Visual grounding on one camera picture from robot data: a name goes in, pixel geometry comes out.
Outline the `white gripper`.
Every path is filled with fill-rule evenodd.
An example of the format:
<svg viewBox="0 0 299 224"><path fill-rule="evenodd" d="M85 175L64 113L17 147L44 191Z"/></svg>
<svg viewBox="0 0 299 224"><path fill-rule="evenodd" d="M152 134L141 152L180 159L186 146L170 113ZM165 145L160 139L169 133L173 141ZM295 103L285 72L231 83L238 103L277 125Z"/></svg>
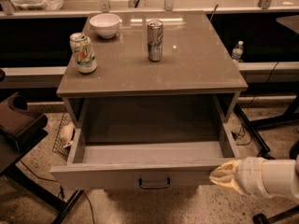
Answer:
<svg viewBox="0 0 299 224"><path fill-rule="evenodd" d="M210 173L209 180L242 195L270 198L263 184L264 162L265 159L261 157L227 161Z"/></svg>

